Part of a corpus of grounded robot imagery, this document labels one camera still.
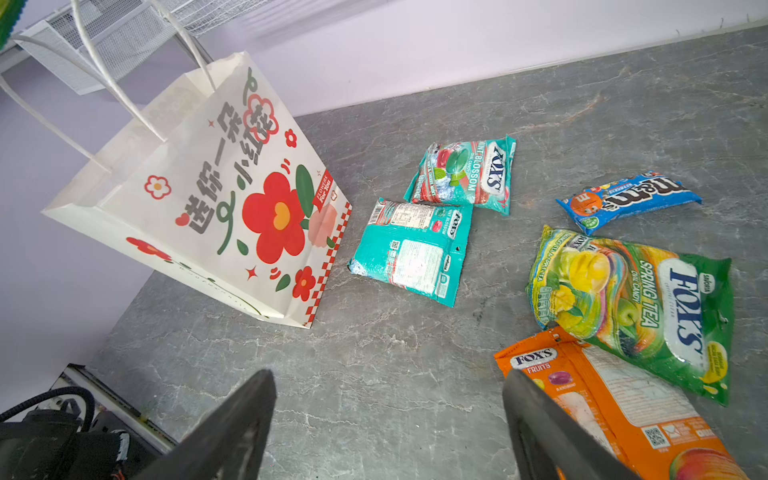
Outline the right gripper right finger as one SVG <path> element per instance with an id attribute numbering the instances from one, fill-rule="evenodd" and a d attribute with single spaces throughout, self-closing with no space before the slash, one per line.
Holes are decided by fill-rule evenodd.
<path id="1" fill-rule="evenodd" d="M 503 405 L 522 479 L 636 479 L 520 371 L 507 375 Z"/>

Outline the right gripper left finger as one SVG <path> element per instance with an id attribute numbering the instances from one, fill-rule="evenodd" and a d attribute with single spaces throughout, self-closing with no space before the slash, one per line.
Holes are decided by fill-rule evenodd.
<path id="1" fill-rule="evenodd" d="M 273 373 L 260 370 L 140 479 L 256 479 L 276 403 Z"/>

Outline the green Fox's spring tea bag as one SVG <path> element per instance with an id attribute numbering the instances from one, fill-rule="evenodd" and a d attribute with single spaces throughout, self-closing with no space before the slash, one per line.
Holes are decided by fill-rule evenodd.
<path id="1" fill-rule="evenodd" d="M 735 325 L 731 264 L 546 226 L 526 293 L 541 329 L 559 326 L 726 406 Z"/>

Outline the white floral paper bag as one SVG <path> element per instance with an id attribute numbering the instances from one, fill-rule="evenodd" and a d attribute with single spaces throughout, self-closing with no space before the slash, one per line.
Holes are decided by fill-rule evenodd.
<path id="1" fill-rule="evenodd" d="M 258 320 L 311 327 L 352 207 L 251 55 L 200 62 L 139 108 L 71 9 L 86 73 L 132 118 L 45 215 Z"/>

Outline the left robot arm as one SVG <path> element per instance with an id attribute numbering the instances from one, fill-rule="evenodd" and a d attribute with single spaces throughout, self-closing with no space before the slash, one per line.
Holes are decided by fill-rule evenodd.
<path id="1" fill-rule="evenodd" d="M 60 396 L 84 401 L 83 414 L 39 410 Z M 29 398 L 1 413 L 3 479 L 125 479 L 130 434 L 93 432 L 95 399 L 86 388 L 67 386 Z"/>

